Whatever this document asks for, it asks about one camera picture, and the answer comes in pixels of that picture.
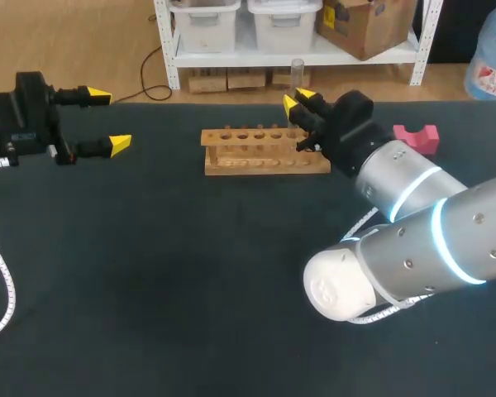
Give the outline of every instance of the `dark table surface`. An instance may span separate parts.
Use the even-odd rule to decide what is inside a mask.
[[[302,273],[370,208],[352,183],[204,177],[202,128],[282,113],[66,109],[68,137],[131,132],[132,147],[0,170],[0,249],[17,286],[0,396],[496,396],[496,281],[374,325],[332,322]],[[375,118],[436,124],[438,165],[467,185],[496,176],[496,103],[379,103]],[[0,318],[5,303],[0,278]]]

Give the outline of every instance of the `plastic bottle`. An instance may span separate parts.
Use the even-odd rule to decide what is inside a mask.
[[[496,99],[496,9],[487,17],[479,34],[465,89],[475,99]]]

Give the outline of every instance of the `silver robot arm segment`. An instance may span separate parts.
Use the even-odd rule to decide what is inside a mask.
[[[324,316],[351,320],[386,303],[405,309],[407,298],[496,278],[496,179],[467,189],[392,141],[368,159],[356,186],[395,222],[309,261],[305,289]]]

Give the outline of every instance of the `pink foam block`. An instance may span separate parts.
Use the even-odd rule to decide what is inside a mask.
[[[393,126],[395,137],[406,143],[417,153],[435,155],[439,146],[439,133],[436,126],[425,126],[419,132],[407,132],[404,126]]]

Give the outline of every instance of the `white cable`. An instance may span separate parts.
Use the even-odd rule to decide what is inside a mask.
[[[353,237],[356,232],[358,232],[377,212],[379,211],[378,208],[373,207],[366,215],[362,217],[360,221],[356,223],[355,226],[353,226],[350,231],[348,231],[345,236],[342,238],[342,240],[346,240],[348,238]],[[417,302],[420,302],[421,300],[424,300],[431,295],[422,295],[422,296],[414,296],[413,298],[408,298],[405,299],[401,302],[404,306],[411,307]],[[357,317],[353,318],[352,320],[347,320],[348,323],[353,323],[353,324],[358,324],[358,325],[366,325],[366,324],[371,324],[375,323],[379,320],[383,320],[384,318],[387,318],[388,316],[391,316],[392,314],[397,313],[400,311],[401,308],[397,308],[395,306],[390,306],[384,310],[380,310],[377,313],[371,314],[369,316],[365,317]]]
[[[8,159],[0,159],[0,168],[8,167],[8,166],[9,166]],[[15,304],[17,301],[17,296],[15,294],[15,285],[13,284],[11,273],[9,273],[9,269],[6,266],[6,262],[4,262],[2,255],[0,255],[0,271],[2,272],[2,276],[6,283],[6,288],[7,288],[7,309],[6,309],[6,313],[2,317],[2,320],[0,320],[0,332],[1,332],[13,317],[13,313],[15,312]]]

